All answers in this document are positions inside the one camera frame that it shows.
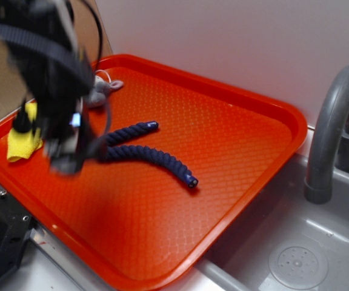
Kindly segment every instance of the gray plush toy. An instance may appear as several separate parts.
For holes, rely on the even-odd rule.
[[[122,81],[115,80],[109,83],[101,77],[95,76],[94,87],[91,89],[90,94],[84,97],[84,103],[88,108],[102,106],[111,92],[117,91],[123,86],[124,83]]]

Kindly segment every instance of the yellow cloth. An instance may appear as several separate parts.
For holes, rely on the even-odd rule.
[[[33,121],[36,119],[37,103],[26,104],[25,111],[28,113],[29,120]],[[41,147],[40,129],[36,129],[35,135],[32,131],[19,133],[11,129],[7,137],[7,160],[15,162],[21,158],[29,159],[32,153]]]

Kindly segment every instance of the black strap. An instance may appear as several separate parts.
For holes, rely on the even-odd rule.
[[[51,39],[28,30],[0,24],[0,41],[19,45],[46,56],[59,63],[72,75],[75,75],[87,87],[93,85],[92,69],[87,65],[82,65],[76,55]]]

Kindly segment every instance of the white wall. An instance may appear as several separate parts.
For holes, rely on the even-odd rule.
[[[315,125],[349,64],[349,0],[96,0],[129,53],[292,103]]]

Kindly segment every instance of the tray rim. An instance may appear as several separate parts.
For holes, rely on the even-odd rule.
[[[240,89],[230,85],[223,84],[214,80],[210,80],[205,77],[197,76],[191,73],[187,73],[172,67],[151,62],[146,59],[138,58],[131,55],[113,55],[101,59],[99,62],[99,69],[110,69],[111,67],[126,67],[134,70],[133,66],[142,66],[144,74],[153,76],[163,81],[172,82],[177,84],[180,82],[182,85],[186,85],[190,90],[196,90],[198,93],[206,94],[209,97],[211,93],[219,92],[223,90],[227,96],[225,98],[219,97],[215,94],[215,99],[238,105],[241,102],[249,102],[249,106],[245,107],[256,113],[260,113],[264,116],[276,119],[285,124],[291,132],[291,143],[288,147],[275,159],[266,171],[262,173],[256,180],[256,182],[243,194],[241,199],[233,205],[233,207],[221,218],[221,220],[207,233],[202,241],[184,258],[179,265],[177,265],[172,271],[162,276],[145,280],[136,281],[126,277],[115,267],[109,266],[109,262],[105,259],[101,259],[99,254],[88,254],[87,249],[92,250],[88,244],[84,244],[81,241],[77,241],[72,234],[79,236],[77,233],[72,232],[68,225],[61,221],[56,215],[54,215],[49,209],[43,209],[39,207],[35,201],[32,200],[32,196],[29,194],[25,187],[20,186],[19,183],[14,183],[14,179],[11,178],[5,171],[1,172],[0,169],[0,184],[5,187],[11,193],[23,193],[23,196],[30,199],[25,201],[24,197],[20,197],[19,201],[25,205],[26,208],[31,209],[31,212],[36,213],[36,219],[42,223],[43,217],[47,216],[58,222],[58,228],[54,229],[48,224],[44,224],[56,237],[58,237],[68,248],[80,257],[91,269],[93,269],[107,284],[121,290],[150,290],[163,287],[170,282],[180,278],[190,269],[193,264],[207,251],[207,249],[214,243],[219,235],[237,218],[246,206],[257,196],[260,191],[269,180],[278,172],[278,170],[292,157],[295,151],[304,143],[307,135],[307,122],[303,114],[286,102],[271,99],[269,97],[250,92],[248,90]],[[244,100],[238,101],[238,95]],[[267,110],[259,110],[259,104],[267,105]],[[8,115],[6,118],[0,121],[0,130],[8,129],[9,122],[14,118],[15,114]]]

